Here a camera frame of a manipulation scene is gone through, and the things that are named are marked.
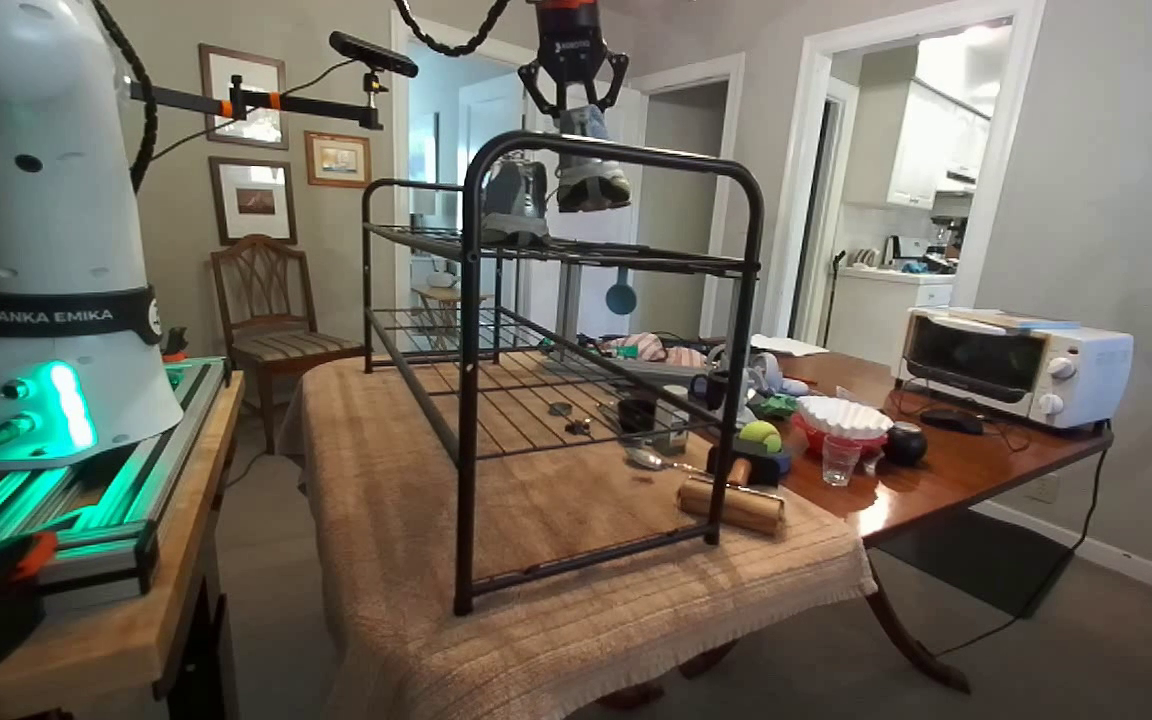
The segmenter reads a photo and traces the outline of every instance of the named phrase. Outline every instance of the shelf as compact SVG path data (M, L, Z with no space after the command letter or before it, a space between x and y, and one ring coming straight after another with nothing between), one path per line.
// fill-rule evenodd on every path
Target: shelf
M466 235L450 227L405 227L405 225L370 225L370 230L407 245L434 256L466 256ZM533 230L480 230L480 251L502 258L562 258L562 262L594 262L594 269L642 269L642 270L684 270L684 275L741 275L750 270L745 258L723 256L694 256L694 251L666 251L649 245L594 245L594 240L564 240L564 235L533 235Z
M556 154L598 154L669 170L723 175L750 201L750 235L745 256L694 256L644 245L600 245L600 240L564 240L536 230L506 230L483 216L488 170L509 150L556 150ZM458 193L459 197L459 227L405 227L376 220L380 193ZM572 295L562 298L562 331L548 331L506 308L502 270L497 289L483 289L480 262L506 258L562 258L564 275L572 269L632 269L632 270L684 270L684 275L717 275L732 284L732 322L728 322L728 361L712 369L723 389L741 389L745 357L750 357L750 317L760 270L760 230L763 230L763 197L745 162L669 150L669 146L632 146L604 144L590 137L545 137L545 132L506 132L488 139L466 170L466 184L424 184L424 181L376 181L366 193L366 369L376 369L376 344L389 352L392 369L414 389L430 426L439 434L450 460L458 465L458 577L451 577L451 610L471 610L476 597L506 590L511 584L533 584L562 572L581 572L594 565L608 565L638 550L656 550L681 540L719 543L719 512L723 483L732 465L736 434L736 402L709 412L694 401L681 401L652 384L649 374L622 369L598 352L575 344L575 312ZM459 289L439 295L419 295L424 308L376 308L374 298L374 245L407 245L416 251L434 251L459 262ZM630 391L656 397L656 421L688 421L712 445L712 505L704 517L688 517L675 526L642 526L616 540L616 549L570 549L545 565L529 566L488 566L476 555L476 518L480 491L493 491L493 466L570 466L630 476L622 460L622 440L630 440L616 425L616 401Z
M436 425L436 434L458 455L459 440L459 346L430 338L419 308L374 308L376 336L389 357L405 357L401 370ZM529 322L515 312L502 312L502 344L483 346L480 365L480 412L476 412L476 460L524 455L524 450L564 450L584 445L652 445L659 430L694 425L704 434L719 426L709 407L659 397L652 430L616 426L616 397L652 391L649 379L604 361L598 352L572 346L562 336ZM480 312L483 336L493 336L497 312Z

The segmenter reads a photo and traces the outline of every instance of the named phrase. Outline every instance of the picture frame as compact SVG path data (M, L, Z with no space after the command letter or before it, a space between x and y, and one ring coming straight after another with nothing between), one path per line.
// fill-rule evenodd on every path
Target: picture frame
M220 245L267 235L296 245L293 166L281 159L214 154Z
M271 54L254 54L237 48L199 45L199 77L203 96L229 98L233 77L239 77L246 92L281 92L284 62ZM254 106L250 118L209 115L209 139L220 144L260 144L260 146L288 146L284 115L277 106Z
M366 137L305 132L305 170L308 184L370 189L374 146Z

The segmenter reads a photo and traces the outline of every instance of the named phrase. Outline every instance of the wooden chair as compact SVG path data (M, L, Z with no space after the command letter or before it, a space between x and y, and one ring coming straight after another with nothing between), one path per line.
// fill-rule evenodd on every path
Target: wooden chair
M254 374L264 448L277 450L277 384L359 346L322 331L299 246L250 235L214 251L214 278L223 352Z

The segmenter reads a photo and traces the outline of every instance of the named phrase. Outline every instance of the green led light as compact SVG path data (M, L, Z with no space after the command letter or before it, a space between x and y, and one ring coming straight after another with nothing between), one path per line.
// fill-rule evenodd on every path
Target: green led light
M61 402L61 416L66 416L73 448L91 448L97 445L97 426L91 426L91 416L87 416L87 401L83 401L82 374L69 365L50 365L44 370L50 370L50 384L56 391L56 402Z

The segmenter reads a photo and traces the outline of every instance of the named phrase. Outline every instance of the oven door window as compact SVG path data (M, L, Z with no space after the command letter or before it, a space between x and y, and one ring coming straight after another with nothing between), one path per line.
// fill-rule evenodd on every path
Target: oven door window
M984 336L963 326L934 322L916 317L910 370L982 391L987 401L1017 402L1030 397L1045 361L1041 336Z

